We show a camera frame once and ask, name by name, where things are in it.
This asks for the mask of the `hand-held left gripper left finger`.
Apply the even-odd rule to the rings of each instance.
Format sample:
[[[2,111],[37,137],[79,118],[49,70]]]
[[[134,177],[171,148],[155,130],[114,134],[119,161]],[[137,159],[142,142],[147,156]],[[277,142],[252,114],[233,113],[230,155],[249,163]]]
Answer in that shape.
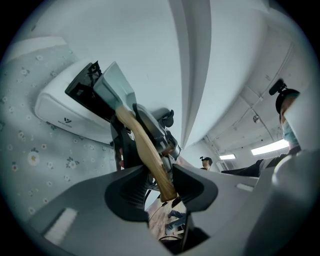
[[[148,169],[136,166],[74,184],[28,221],[49,256],[174,256],[149,230]]]

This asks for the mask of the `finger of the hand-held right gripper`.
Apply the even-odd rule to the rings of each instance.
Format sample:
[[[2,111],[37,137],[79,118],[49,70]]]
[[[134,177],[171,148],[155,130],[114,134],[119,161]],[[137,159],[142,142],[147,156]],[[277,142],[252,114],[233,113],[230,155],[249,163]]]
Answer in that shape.
[[[126,127],[116,116],[111,117],[110,127],[116,170],[123,171],[133,168],[142,170],[144,164],[139,157],[136,142],[130,138]]]
[[[141,104],[133,103],[135,118],[142,126],[152,143],[159,143],[166,135],[155,117]]]

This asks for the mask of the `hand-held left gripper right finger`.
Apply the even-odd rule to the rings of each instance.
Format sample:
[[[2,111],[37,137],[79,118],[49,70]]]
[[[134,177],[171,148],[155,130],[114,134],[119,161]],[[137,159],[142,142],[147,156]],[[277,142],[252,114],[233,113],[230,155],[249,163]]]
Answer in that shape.
[[[266,204],[272,169],[255,178],[175,164],[172,177],[187,209],[178,256],[248,256],[248,239]]]

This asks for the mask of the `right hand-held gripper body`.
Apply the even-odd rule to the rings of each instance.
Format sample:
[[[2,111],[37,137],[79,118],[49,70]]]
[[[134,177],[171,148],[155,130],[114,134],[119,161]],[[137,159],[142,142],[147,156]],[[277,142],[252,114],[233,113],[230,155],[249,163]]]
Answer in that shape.
[[[170,156],[176,162],[181,154],[181,147],[169,130],[174,124],[174,110],[162,107],[155,110],[152,115],[155,117],[160,127],[165,131],[165,138],[168,146],[162,154],[164,156]]]

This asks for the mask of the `wooden-handled grey spatula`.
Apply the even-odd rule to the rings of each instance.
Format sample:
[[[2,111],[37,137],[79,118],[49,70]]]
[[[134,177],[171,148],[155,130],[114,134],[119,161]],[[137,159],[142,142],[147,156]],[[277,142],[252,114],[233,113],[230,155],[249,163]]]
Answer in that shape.
[[[135,92],[114,61],[98,79],[93,90],[115,110],[117,119],[134,135],[139,158],[149,169],[160,191],[162,202],[176,198],[177,193],[151,139],[133,114]]]

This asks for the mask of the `blue face mask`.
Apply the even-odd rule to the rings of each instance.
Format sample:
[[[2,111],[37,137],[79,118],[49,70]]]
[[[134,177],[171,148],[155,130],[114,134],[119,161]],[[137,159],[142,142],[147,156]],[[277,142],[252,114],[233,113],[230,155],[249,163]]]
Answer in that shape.
[[[290,147],[298,146],[298,140],[287,120],[282,124],[282,133],[282,138],[289,143]]]

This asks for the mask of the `white table with floral cloth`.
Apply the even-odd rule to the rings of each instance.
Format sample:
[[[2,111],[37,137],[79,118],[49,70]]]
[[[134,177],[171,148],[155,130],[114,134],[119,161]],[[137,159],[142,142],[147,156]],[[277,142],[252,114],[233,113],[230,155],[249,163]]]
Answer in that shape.
[[[110,146],[35,115],[38,94],[75,61],[60,37],[14,43],[0,60],[0,192],[20,221],[72,185],[116,170]]]

